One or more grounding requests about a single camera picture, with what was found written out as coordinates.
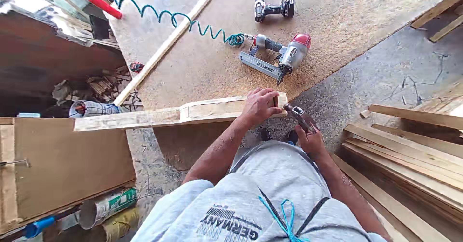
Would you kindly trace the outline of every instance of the plywood sheet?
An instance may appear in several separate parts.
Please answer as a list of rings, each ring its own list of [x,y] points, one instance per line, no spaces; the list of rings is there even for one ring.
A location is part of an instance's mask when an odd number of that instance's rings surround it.
[[[157,0],[136,1],[157,5]],[[274,4],[281,2],[265,1]],[[256,23],[254,0],[211,0],[198,18],[202,30],[212,25],[214,33],[223,28],[227,36],[239,32],[263,33],[283,44],[287,44],[298,32],[310,34],[312,47],[302,65],[276,87],[274,79],[241,64],[239,51],[248,50],[248,42],[241,47],[231,47],[222,42],[222,36],[216,40],[212,40],[209,34],[200,36],[198,28],[194,26],[192,32],[186,32],[142,82],[139,86],[140,96],[145,109],[240,96],[256,87],[275,87],[278,91],[287,92],[291,100],[440,1],[296,0],[292,19],[274,15],[266,17],[263,23]],[[129,5],[122,9],[123,13],[130,12],[127,19],[131,19],[131,12],[136,11]],[[149,21],[153,17],[153,14],[146,14],[145,24],[140,23],[142,27],[133,28],[124,24],[129,24],[131,20],[115,21],[109,18],[128,63],[133,60],[147,62],[159,47],[158,41],[143,45],[133,43],[158,36],[158,24]],[[126,41],[130,37],[132,39],[128,44]],[[266,53],[258,56],[267,61],[275,57]]]
[[[18,216],[52,211],[135,179],[124,130],[73,132],[70,118],[15,118]]]

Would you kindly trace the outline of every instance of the printed logo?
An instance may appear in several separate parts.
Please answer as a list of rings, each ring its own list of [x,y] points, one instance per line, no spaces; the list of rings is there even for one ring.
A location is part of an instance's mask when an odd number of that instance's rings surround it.
[[[293,57],[293,56],[296,54],[296,52],[297,52],[297,48],[293,48],[293,49],[291,50],[291,53],[289,54],[289,56],[290,56],[290,57]]]
[[[196,233],[205,235],[215,241],[222,232],[226,232],[224,242],[255,241],[259,237],[262,227],[247,220],[243,216],[237,216],[234,210],[228,206],[214,204],[200,221]]]

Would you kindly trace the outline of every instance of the cable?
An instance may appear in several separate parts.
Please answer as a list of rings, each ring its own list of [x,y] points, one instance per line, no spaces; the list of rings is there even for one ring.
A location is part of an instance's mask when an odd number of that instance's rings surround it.
[[[117,6],[118,6],[118,9],[121,8],[122,6],[122,2],[124,2],[125,0],[113,0]],[[135,6],[136,8],[138,9],[138,12],[140,13],[140,16],[143,17],[144,15],[144,12],[147,8],[151,8],[153,11],[154,11],[154,14],[156,14],[156,17],[157,17],[157,21],[158,23],[161,22],[161,18],[163,16],[164,13],[167,13],[170,15],[170,20],[172,22],[172,26],[174,27],[177,27],[178,26],[178,23],[177,23],[177,20],[175,18],[175,16],[177,15],[180,15],[180,16],[183,16],[185,18],[188,19],[188,21],[190,22],[190,27],[188,29],[188,31],[190,32],[191,29],[193,28],[193,25],[196,23],[198,24],[198,30],[200,32],[200,35],[201,36],[204,36],[206,33],[207,33],[207,30],[209,29],[210,33],[211,33],[211,38],[212,39],[216,39],[218,37],[218,35],[222,32],[222,35],[223,35],[223,42],[224,43],[228,43],[229,45],[232,45],[232,46],[235,46],[235,45],[241,45],[244,43],[245,41],[245,38],[244,38],[244,35],[243,33],[238,33],[238,34],[233,34],[233,35],[230,35],[228,38],[225,38],[225,31],[223,29],[220,29],[214,36],[214,34],[212,33],[212,26],[211,25],[207,25],[207,27],[205,28],[204,32],[201,31],[201,25],[200,25],[200,22],[198,20],[191,20],[188,15],[186,14],[183,14],[183,13],[180,13],[180,12],[175,12],[175,13],[171,13],[170,11],[168,10],[163,10],[161,11],[159,14],[157,13],[156,9],[151,6],[151,5],[145,5],[143,6],[141,9],[140,7],[138,6],[138,4],[134,1],[134,0],[129,0],[131,1]]]

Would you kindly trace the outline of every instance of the long wooden strip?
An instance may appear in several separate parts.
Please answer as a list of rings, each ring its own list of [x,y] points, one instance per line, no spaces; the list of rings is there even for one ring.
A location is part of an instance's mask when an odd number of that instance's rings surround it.
[[[279,92],[276,103],[272,100],[268,106],[283,108],[287,103],[285,93]],[[181,107],[139,111],[114,115],[100,115],[77,118],[74,131],[95,131],[105,129],[135,129],[145,127],[164,127],[208,122],[233,121],[240,116],[247,96],[226,97],[186,103]],[[272,117],[283,117],[287,111]]]
[[[360,192],[360,189],[361,187],[357,184],[357,183],[353,183],[353,185],[357,188],[357,190]],[[360,194],[362,194],[362,196],[365,198],[366,196],[366,192],[363,191],[360,192]],[[392,241],[393,242],[412,242],[412,240],[410,239],[406,239],[405,236],[402,234],[402,232],[398,231],[396,227],[394,227],[394,224],[391,223],[391,221],[389,221],[388,219],[386,219],[381,213],[378,212],[378,210],[376,210],[373,205],[371,205],[371,209],[374,211],[374,213],[376,214],[376,216],[378,217],[379,219],[379,222],[381,222],[382,226],[384,227],[384,229],[388,232],[389,236],[391,237]]]
[[[431,159],[443,159],[445,161],[455,164],[454,167],[463,167],[463,159],[453,156],[448,153],[441,152],[439,150],[429,148],[422,144],[410,141],[405,138],[398,137],[396,135],[383,132],[374,129],[369,126],[361,124],[348,124],[345,129],[348,132],[356,134],[362,138],[370,140],[376,144],[386,147],[389,150],[407,155],[407,156],[419,156],[419,157],[430,157]]]
[[[194,20],[210,1],[211,0],[199,0],[193,9],[188,13],[188,17],[191,20]],[[167,53],[167,51],[169,51],[169,49],[177,42],[180,36],[189,28],[189,26],[190,22],[188,19],[183,19],[177,28],[172,32],[172,34],[159,47],[156,53],[154,53],[154,55],[148,60],[142,71],[138,73],[138,75],[132,79],[132,81],[129,82],[124,90],[122,90],[122,92],[118,95],[116,100],[114,100],[114,104],[116,106],[120,106],[125,101],[125,99],[127,99],[130,93],[143,81],[143,79],[157,65],[157,63]]]
[[[443,38],[445,35],[447,35],[448,33],[450,33],[450,31],[454,30],[456,27],[460,26],[461,23],[463,23],[463,15],[461,15],[460,17],[458,17],[456,20],[452,21],[450,24],[448,24],[447,26],[445,26],[443,29],[439,30],[438,32],[436,32],[436,34],[434,34],[434,36],[432,36],[431,38],[429,38],[429,40],[431,40],[432,42],[436,43],[438,40],[440,40],[441,38]]]
[[[457,208],[461,213],[463,213],[463,192],[459,192],[436,180],[432,180],[424,175],[416,173],[408,168],[377,156],[372,152],[356,147],[350,143],[343,143],[342,147],[366,159],[367,161],[386,169],[388,172],[399,176],[402,180],[410,183],[411,185],[426,193],[429,193],[433,197],[445,202],[449,206]]]
[[[443,184],[449,185],[463,192],[463,182],[461,182],[461,180],[463,180],[463,176],[460,174],[451,172],[449,170],[446,170],[445,168],[436,167],[432,164],[422,162],[412,157],[404,156],[400,153],[384,149],[382,147],[364,142],[356,138],[349,138],[346,140],[346,142],[360,147],[364,150],[373,152],[376,155],[384,157],[392,162],[400,164],[417,173],[426,175],[432,178],[433,180],[437,180]]]
[[[372,127],[383,132],[389,132],[390,134],[398,135],[399,137],[409,139],[419,144],[426,145],[428,147],[440,150],[442,152],[446,152],[448,154],[452,154],[463,159],[463,145],[436,138],[431,138],[428,136],[419,135],[413,132],[406,132],[401,129],[391,128],[379,124],[374,124]]]
[[[383,106],[383,105],[377,105],[377,104],[370,105],[369,110],[371,112],[397,116],[397,117],[405,118],[408,120],[420,121],[420,122],[425,122],[425,123],[430,123],[430,124],[435,124],[435,125],[440,125],[440,126],[446,126],[446,127],[454,128],[458,130],[463,129],[463,117],[428,113],[428,112],[402,109],[402,108]]]
[[[0,161],[15,161],[14,125],[0,125]],[[0,224],[19,221],[18,203],[16,202],[15,164],[0,167],[2,216]]]
[[[371,197],[381,204],[381,206],[387,209],[400,222],[409,228],[423,242],[450,241],[424,220],[415,215],[411,210],[392,198],[387,192],[380,189],[364,175],[360,174],[350,165],[341,160],[338,156],[332,155],[332,157],[338,167],[345,174],[362,187],[362,189],[364,189]]]
[[[439,4],[437,4],[434,8],[428,10],[425,14],[423,14],[419,19],[411,24],[413,28],[419,28],[423,26],[429,20],[437,17],[439,14],[443,13],[446,9],[450,8],[453,4],[459,2],[460,0],[443,0]]]

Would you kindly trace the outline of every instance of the man's right hand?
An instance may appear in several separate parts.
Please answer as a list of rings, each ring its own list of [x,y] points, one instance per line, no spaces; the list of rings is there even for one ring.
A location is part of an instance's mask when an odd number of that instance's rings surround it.
[[[294,129],[296,130],[297,136],[299,138],[300,147],[307,153],[307,155],[313,158],[313,156],[326,153],[326,150],[325,144],[323,142],[323,135],[321,134],[320,130],[312,123],[310,124],[315,129],[315,133],[306,133],[300,125],[296,125]]]

